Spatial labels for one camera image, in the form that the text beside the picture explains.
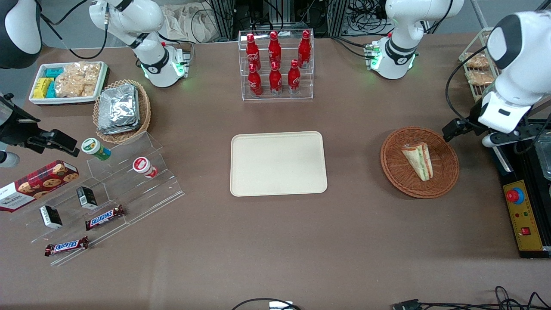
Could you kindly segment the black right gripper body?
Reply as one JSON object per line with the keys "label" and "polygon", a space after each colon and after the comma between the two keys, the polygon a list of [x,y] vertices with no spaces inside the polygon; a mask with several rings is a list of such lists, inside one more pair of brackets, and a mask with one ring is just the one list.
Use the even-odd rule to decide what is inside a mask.
{"label": "black right gripper body", "polygon": [[39,128],[39,118],[12,103],[13,96],[1,96],[1,142],[20,146],[42,154],[45,149],[57,149],[49,140],[51,132]]}

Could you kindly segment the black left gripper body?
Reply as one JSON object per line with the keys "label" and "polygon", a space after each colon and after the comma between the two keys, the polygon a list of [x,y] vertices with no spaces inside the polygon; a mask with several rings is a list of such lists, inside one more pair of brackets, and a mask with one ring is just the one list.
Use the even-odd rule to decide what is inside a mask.
{"label": "black left gripper body", "polygon": [[475,135],[482,135],[486,132],[486,125],[482,125],[478,118],[480,118],[482,111],[482,101],[477,101],[470,109],[470,114],[464,118],[463,133],[474,132]]}

